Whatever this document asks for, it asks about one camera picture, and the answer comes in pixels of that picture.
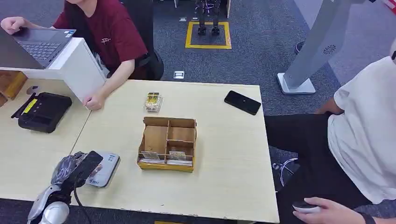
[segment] wristwatch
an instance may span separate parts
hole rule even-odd
[[[374,218],[371,215],[368,215],[363,212],[359,212],[359,214],[361,214],[361,216],[363,216],[363,219],[366,222],[366,224],[376,224]]]

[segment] cable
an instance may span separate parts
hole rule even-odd
[[[82,173],[78,174],[77,177],[76,177],[76,180],[74,181],[74,185],[73,185],[74,197],[75,197],[75,199],[76,199],[76,201],[77,201],[77,204],[78,204],[79,208],[83,211],[85,217],[87,218],[88,223],[89,223],[89,224],[92,224],[91,218],[89,217],[88,213],[86,212],[84,206],[81,204],[80,199],[79,199],[78,196],[77,196],[77,191],[76,191],[76,189],[77,189],[77,183],[78,183],[78,181],[80,180],[81,174],[82,174]]]

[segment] office chair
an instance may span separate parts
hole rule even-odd
[[[153,1],[120,0],[134,22],[148,53],[137,61],[137,67],[145,67],[147,80],[160,80],[164,67],[158,52],[154,49]]]
[[[286,169],[291,175],[293,175],[294,172],[293,172],[291,169],[289,169],[289,168],[287,167],[287,165],[288,165],[289,163],[293,162],[293,161],[294,161],[295,163],[298,163],[297,160],[298,160],[298,158],[292,158],[292,159],[287,160],[287,161],[284,162],[284,163],[273,163],[273,164],[272,164],[272,168],[273,168],[273,169],[275,169],[275,170],[280,170],[280,172],[279,172],[279,178],[281,179],[282,187],[284,187],[283,171]]]

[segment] hand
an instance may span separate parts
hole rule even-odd
[[[307,224],[365,224],[361,214],[336,202],[312,197],[305,198],[305,202],[321,207],[320,213],[303,214],[297,211],[293,212],[297,218]]]
[[[91,111],[96,111],[103,107],[103,105],[105,104],[105,100],[106,98],[103,97],[101,94],[95,93],[91,96],[84,98],[83,106],[85,106]]]
[[[325,114],[327,111],[324,110],[322,107],[320,107],[319,109],[317,109],[314,114]]]
[[[8,17],[1,21],[1,27],[10,35],[20,31],[20,27],[25,25],[22,17]]]

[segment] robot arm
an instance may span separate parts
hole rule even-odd
[[[85,184],[102,160],[103,157],[94,151],[63,158],[54,170],[51,185],[33,203],[28,224],[63,224],[70,212],[72,191]]]

